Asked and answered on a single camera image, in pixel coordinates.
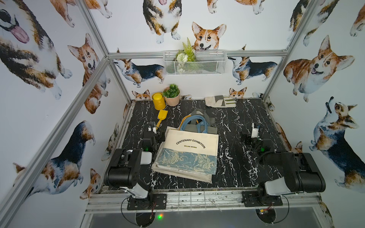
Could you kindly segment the cream canvas bag with print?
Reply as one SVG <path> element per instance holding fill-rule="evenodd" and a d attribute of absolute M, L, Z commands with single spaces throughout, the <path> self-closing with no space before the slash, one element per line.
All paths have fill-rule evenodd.
<path fill-rule="evenodd" d="M 168 126 L 167 130 L 165 131 L 165 133 L 166 133 L 165 136 L 167 136 L 168 131 L 172 130 L 172 129 L 176 129 L 176 128 Z M 164 142 L 162 142 L 162 144 L 160 146 L 157 157 L 160 155 L 160 153 L 162 151 L 163 144 L 164 144 Z M 156 165 L 156 160 L 152 164 L 152 170 L 155 171 L 155 172 L 159 172 L 159 173 L 164 173 L 164 174 L 173 175 L 173 176 L 182 177 L 182 178 L 187 178 L 187 179 L 196 180 L 196 181 L 203 181 L 203 182 L 207 182 L 207 183 L 211 183 L 212 178 L 214 176 L 214 175 L 207 175 L 207 174 L 202 174 L 202 173 L 192 173 L 192 172 L 186 172 L 186 171 L 174 171 L 174 170 L 167 169 L 167 168 L 160 168 Z"/>

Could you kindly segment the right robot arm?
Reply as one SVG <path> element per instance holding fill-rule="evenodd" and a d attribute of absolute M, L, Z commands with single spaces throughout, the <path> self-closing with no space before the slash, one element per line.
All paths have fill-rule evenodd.
<path fill-rule="evenodd" d="M 250 134 L 241 133 L 241 141 L 254 153 L 261 165 L 282 169 L 282 177 L 259 184 L 263 196 L 280 196 L 295 193 L 324 192 L 326 182 L 309 153 L 293 153 L 273 148 L 272 141 L 263 136 L 264 125 L 252 124 Z"/>

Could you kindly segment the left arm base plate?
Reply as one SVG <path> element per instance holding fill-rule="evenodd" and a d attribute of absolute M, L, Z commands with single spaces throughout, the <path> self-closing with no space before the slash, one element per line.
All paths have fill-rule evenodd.
<path fill-rule="evenodd" d="M 135 199 L 132 196 L 128 198 L 128 211 L 140 210 L 165 210 L 167 203 L 167 194 L 148 194 L 145 199 Z"/>

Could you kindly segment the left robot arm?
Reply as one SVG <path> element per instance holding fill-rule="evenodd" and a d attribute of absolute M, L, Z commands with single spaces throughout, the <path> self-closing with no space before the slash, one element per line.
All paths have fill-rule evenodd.
<path fill-rule="evenodd" d="M 104 174 L 104 184 L 124 190 L 135 200 L 152 201 L 152 190 L 140 179 L 142 165 L 152 164 L 157 157 L 158 143 L 164 139 L 159 129 L 161 122 L 144 125 L 142 147 L 139 149 L 116 149 Z"/>

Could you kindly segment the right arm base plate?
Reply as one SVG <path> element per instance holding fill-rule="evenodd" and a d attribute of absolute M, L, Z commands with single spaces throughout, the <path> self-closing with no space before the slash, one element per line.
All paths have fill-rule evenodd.
<path fill-rule="evenodd" d="M 241 194 L 242 203 L 245 207 L 270 207 L 283 205 L 280 196 L 270 196 L 257 191 L 243 191 Z"/>

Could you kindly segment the cream bag with blue handles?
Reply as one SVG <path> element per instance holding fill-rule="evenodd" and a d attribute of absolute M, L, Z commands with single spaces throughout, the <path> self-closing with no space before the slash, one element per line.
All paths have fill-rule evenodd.
<path fill-rule="evenodd" d="M 168 131 L 156 165 L 174 171 L 215 175 L 219 136 L 209 134 L 210 124 L 202 115 L 191 115 L 178 130 Z"/>

